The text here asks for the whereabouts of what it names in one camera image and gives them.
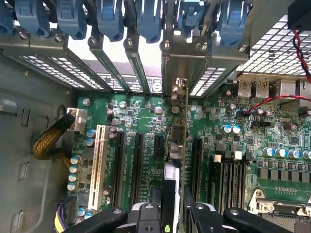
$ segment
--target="blue plastic latch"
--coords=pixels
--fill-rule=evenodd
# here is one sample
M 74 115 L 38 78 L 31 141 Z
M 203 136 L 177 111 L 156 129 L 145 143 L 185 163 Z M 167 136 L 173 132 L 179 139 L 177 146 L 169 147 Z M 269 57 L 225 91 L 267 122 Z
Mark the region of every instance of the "blue plastic latch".
M 221 45 L 226 47 L 239 46 L 245 29 L 247 4 L 242 0 L 223 2 L 219 18 L 219 35 Z
M 193 29 L 199 29 L 208 4 L 202 0 L 181 1 L 179 5 L 178 28 L 184 37 L 189 37 Z
M 5 2 L 0 1 L 0 34 L 12 35 L 14 31 L 13 13 L 9 10 Z
M 98 29 L 101 34 L 107 36 L 111 42 L 121 41 L 124 35 L 122 0 L 97 0 L 96 4 Z
M 155 14 L 155 0 L 145 0 L 143 12 L 142 0 L 136 2 L 137 31 L 148 44 L 156 43 L 161 38 L 161 2 L 157 1 Z
M 49 16 L 41 0 L 16 0 L 16 17 L 20 26 L 31 34 L 48 37 L 50 34 Z
M 57 21 L 60 30 L 74 40 L 86 37 L 86 15 L 82 0 L 57 0 Z

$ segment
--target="purple wire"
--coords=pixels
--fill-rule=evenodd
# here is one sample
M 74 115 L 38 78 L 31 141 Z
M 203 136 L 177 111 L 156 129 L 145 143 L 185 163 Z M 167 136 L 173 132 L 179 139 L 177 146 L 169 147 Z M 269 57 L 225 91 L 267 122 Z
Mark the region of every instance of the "purple wire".
M 62 225 L 63 229 L 66 230 L 67 229 L 67 226 L 65 224 L 65 221 L 64 221 L 64 218 L 62 217 L 61 213 L 60 213 L 60 205 L 58 206 L 57 208 L 57 216 L 58 216 L 58 219 L 59 219 L 59 222 L 60 224 Z

